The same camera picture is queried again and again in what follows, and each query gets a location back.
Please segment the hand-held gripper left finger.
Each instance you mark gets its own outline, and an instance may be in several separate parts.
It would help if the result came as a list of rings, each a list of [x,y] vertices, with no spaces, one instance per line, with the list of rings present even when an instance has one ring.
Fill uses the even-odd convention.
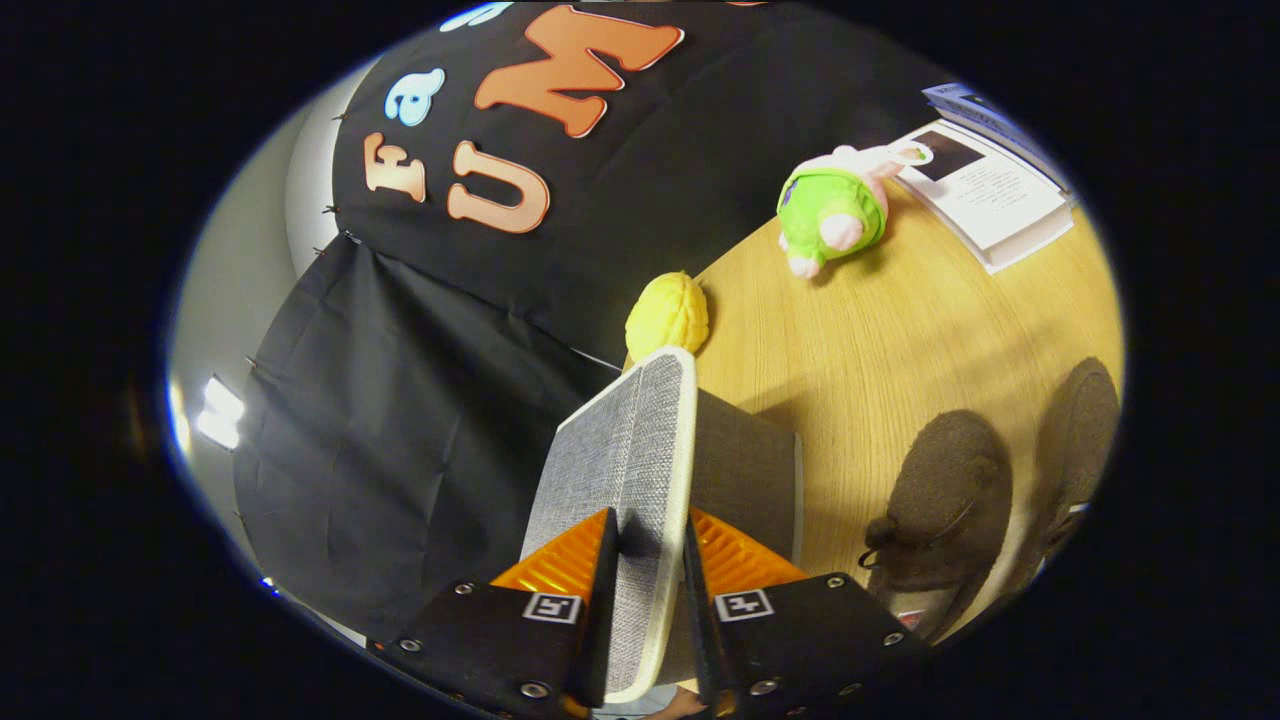
[[[499,577],[454,582],[369,652],[483,716],[588,716],[605,697],[618,537],[600,509]]]

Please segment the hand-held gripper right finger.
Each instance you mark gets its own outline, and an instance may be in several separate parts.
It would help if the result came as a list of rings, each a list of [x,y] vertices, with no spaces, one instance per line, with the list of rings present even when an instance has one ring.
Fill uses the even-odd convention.
[[[841,719],[925,659],[925,642],[850,575],[808,574],[700,509],[684,561],[710,719]]]

